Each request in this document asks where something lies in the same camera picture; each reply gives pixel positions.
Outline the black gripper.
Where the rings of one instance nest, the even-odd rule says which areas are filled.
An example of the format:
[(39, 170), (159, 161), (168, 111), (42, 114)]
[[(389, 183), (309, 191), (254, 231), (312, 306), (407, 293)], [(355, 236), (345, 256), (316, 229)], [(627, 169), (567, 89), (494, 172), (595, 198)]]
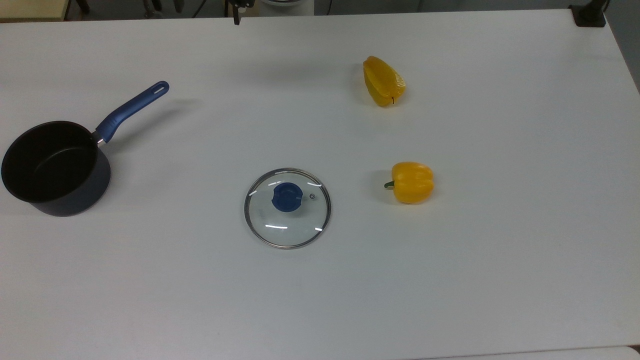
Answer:
[(235, 25), (240, 25), (240, 21), (242, 19), (241, 9), (240, 8), (253, 8), (255, 5), (254, 0), (225, 0), (224, 8), (231, 9), (233, 8), (233, 20)]

